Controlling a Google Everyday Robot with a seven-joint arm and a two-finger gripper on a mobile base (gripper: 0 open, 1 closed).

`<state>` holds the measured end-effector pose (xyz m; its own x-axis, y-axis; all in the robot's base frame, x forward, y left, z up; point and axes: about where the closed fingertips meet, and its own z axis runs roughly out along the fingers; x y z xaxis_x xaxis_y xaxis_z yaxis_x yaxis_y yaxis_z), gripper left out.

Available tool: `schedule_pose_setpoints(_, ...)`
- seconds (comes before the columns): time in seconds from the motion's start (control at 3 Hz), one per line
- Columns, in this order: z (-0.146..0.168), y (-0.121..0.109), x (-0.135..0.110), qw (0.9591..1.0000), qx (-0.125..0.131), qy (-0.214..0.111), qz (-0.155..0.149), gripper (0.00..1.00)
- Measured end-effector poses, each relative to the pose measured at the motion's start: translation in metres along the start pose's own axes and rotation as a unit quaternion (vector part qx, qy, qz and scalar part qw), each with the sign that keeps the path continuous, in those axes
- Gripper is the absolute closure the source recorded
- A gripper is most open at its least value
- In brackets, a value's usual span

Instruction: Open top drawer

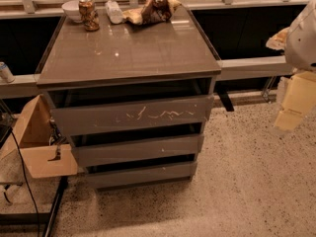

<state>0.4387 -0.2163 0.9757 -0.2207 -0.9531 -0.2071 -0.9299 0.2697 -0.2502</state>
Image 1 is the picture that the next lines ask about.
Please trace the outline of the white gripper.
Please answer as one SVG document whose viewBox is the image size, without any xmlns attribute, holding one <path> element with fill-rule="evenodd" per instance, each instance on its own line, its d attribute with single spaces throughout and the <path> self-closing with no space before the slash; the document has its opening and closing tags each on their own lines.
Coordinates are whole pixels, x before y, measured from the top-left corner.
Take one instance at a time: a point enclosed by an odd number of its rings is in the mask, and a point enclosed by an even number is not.
<svg viewBox="0 0 316 237">
<path fill-rule="evenodd" d="M 304 71 L 290 78 L 281 77 L 277 85 L 276 102 L 280 110 L 274 127 L 282 131 L 295 130 L 316 106 L 316 74 Z"/>
</svg>

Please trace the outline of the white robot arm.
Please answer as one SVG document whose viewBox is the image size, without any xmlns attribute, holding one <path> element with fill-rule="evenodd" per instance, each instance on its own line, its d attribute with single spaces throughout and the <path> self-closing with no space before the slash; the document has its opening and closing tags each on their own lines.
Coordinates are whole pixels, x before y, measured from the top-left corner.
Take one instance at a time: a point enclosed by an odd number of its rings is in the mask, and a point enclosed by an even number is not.
<svg viewBox="0 0 316 237">
<path fill-rule="evenodd" d="M 291 25 L 269 38 L 266 47 L 283 50 L 292 67 L 290 78 L 277 85 L 274 127 L 295 130 L 316 106 L 316 1 L 310 1 Z"/>
</svg>

